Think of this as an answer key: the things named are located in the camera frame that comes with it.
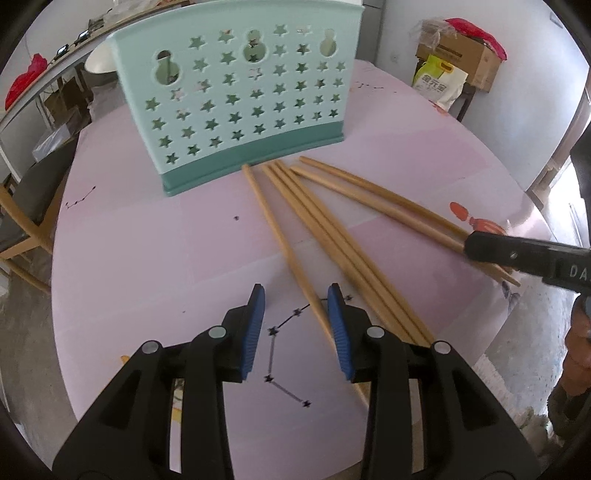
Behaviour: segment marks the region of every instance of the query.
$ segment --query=cardboard box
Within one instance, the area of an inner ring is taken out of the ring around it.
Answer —
[[[434,51],[426,45],[419,44],[417,57],[427,60],[429,55],[435,55],[464,70],[468,74],[468,84],[485,92],[491,91],[501,65],[501,59],[495,52],[460,33],[457,37],[442,36]]]

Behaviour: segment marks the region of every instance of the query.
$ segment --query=wooden chopstick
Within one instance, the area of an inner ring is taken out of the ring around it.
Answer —
[[[357,175],[353,175],[352,173],[346,170],[341,170],[340,168],[333,167],[326,163],[322,163],[318,160],[314,160],[310,157],[301,156],[300,161],[302,163],[305,163],[306,165],[316,167],[320,170],[325,171],[326,173],[334,175],[335,177],[338,177],[340,179],[348,181],[349,183],[357,185],[358,187],[361,187],[364,190],[367,190],[371,193],[376,194],[379,197],[382,197],[384,200],[388,200],[389,202],[401,205],[407,208],[408,210],[421,215],[424,218],[428,218],[432,220],[434,223],[455,233],[462,240],[462,242],[465,241],[466,238],[468,238],[469,236],[469,233],[466,232],[463,228],[455,225],[454,223],[451,223],[444,217],[436,214],[435,212],[432,212],[429,209],[426,209],[424,206],[419,205],[418,203],[414,203],[412,200],[409,200],[401,195],[398,195],[397,193],[385,189],[384,187],[381,187],[380,185],[377,185],[369,180],[363,179],[362,177],[358,177]]]
[[[413,340],[410,338],[409,334],[398,323],[398,320],[394,317],[394,315],[392,315],[384,302],[366,282],[355,265],[340,250],[340,248],[338,248],[338,246],[334,243],[330,235],[324,230],[321,224],[315,220],[306,207],[283,182],[281,177],[285,177],[285,175],[283,175],[281,170],[273,164],[263,165],[262,170],[271,180],[277,190],[279,190],[282,197],[287,201],[287,203],[289,203],[292,210],[316,238],[323,250],[339,266],[349,281],[361,293],[361,296],[365,299],[369,307],[377,314],[383,325],[386,326],[392,333],[397,335],[403,342],[412,343]]]
[[[417,219],[405,211],[401,210],[400,208],[386,202],[382,198],[375,197],[364,190],[353,189],[346,184],[339,184],[334,182],[332,179],[319,175],[314,172],[310,172],[305,168],[301,168],[300,166],[293,166],[292,171],[298,174],[301,177],[306,179],[312,180],[324,187],[327,187],[335,192],[338,192],[346,197],[349,197],[363,205],[366,205],[374,210],[377,210],[397,221],[403,223],[407,227],[422,233],[423,235],[431,238],[432,240],[436,241],[440,245],[464,256],[464,246],[462,242],[457,239],[452,238],[448,234],[441,232],[432,226],[422,222],[420,219]],[[490,276],[494,280],[501,282],[502,280],[506,280],[507,282],[512,283],[513,285],[520,286],[521,284],[514,279],[511,275],[509,275],[505,270],[503,270],[498,265],[492,264],[480,264],[477,262],[471,262],[477,268],[482,270],[486,275]]]
[[[304,297],[306,297],[306,300],[308,301],[308,303],[310,303],[310,308],[312,309],[314,315],[316,316],[316,319],[320,323],[324,335],[327,337],[332,347],[336,348],[335,341],[332,335],[332,328],[330,327],[328,316],[326,314],[324,307],[322,306],[322,303],[320,302],[320,298],[318,297],[316,291],[312,287],[312,284],[306,277],[306,274],[302,269],[300,262],[298,261],[293,249],[291,248],[290,243],[287,241],[287,238],[281,231],[281,228],[279,227],[279,224],[277,223],[275,216],[271,212],[271,208],[269,207],[269,204],[265,196],[262,194],[261,188],[256,182],[254,175],[252,174],[252,170],[248,165],[243,165],[242,172],[246,176],[246,179],[248,180],[248,183],[250,184],[252,191],[255,194],[258,204],[261,207],[263,215],[265,216],[265,220],[267,220],[267,224],[269,224],[269,227],[275,235],[277,243],[279,243],[281,247],[283,256],[285,257],[285,260],[287,261],[287,264],[289,265],[289,268],[293,273],[296,282],[298,283],[302,292],[304,293]],[[367,386],[355,384],[355,390],[358,392],[358,394],[361,396],[361,398],[367,405],[369,402],[369,390],[367,389]]]
[[[414,314],[408,303],[404,302],[406,309],[400,305],[399,299],[402,299],[402,296],[395,293],[393,286],[390,285],[381,272],[378,275],[379,269],[377,266],[365,255],[362,248],[351,237],[345,227],[281,160],[277,160],[274,164],[285,175],[285,177],[281,177],[284,183],[288,185],[304,207],[324,227],[333,242],[355,265],[356,269],[370,285],[370,288],[386,304],[388,310],[409,334],[413,342],[421,346],[430,346],[434,342],[434,337],[427,326]]]

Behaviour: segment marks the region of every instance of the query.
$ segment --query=plastic bag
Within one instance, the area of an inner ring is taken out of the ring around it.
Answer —
[[[410,31],[411,38],[431,50],[435,50],[435,47],[439,45],[442,35],[457,36],[456,29],[442,18],[422,20]]]
[[[413,88],[448,112],[462,94],[467,78],[468,74],[463,70],[435,55],[429,55],[414,78]]]
[[[47,70],[47,60],[38,53],[35,53],[27,72],[19,75],[10,87],[4,102],[4,109],[8,110],[16,99],[21,96],[22,92],[33,83],[33,80],[39,77],[45,70]]]

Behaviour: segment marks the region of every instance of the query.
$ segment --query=round table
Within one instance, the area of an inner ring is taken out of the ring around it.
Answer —
[[[305,155],[383,185],[466,230],[472,227],[454,215],[451,202],[464,206],[469,219],[491,220],[510,235],[551,238],[539,211],[476,137],[369,63],[355,65],[345,140]],[[254,170],[318,295],[339,282],[352,304],[365,307]],[[309,186],[434,334],[475,362],[508,316],[507,291],[429,239]],[[528,280],[520,280],[523,289]],[[361,459],[366,410],[310,309],[276,338],[272,374],[293,397],[265,383],[267,329],[307,302],[246,178],[233,173],[168,198],[126,106],[82,132],[57,225],[52,278],[57,352],[77,418],[121,367],[122,356],[150,339],[190,341],[244,305],[255,283],[265,287],[267,309],[254,370],[246,383],[225,386],[236,478],[325,478]]]

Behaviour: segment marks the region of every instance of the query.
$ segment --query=tiled floor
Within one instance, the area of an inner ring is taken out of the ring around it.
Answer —
[[[553,189],[543,213],[558,241],[589,246],[572,167]],[[50,259],[43,252],[35,252],[34,269],[48,279]],[[501,375],[516,409],[532,406],[545,412],[560,375],[573,300],[573,293],[535,283],[487,350],[486,361]],[[0,370],[14,419],[50,465],[76,420],[57,362],[50,299],[17,278],[0,310]],[[359,466],[330,480],[356,478]]]

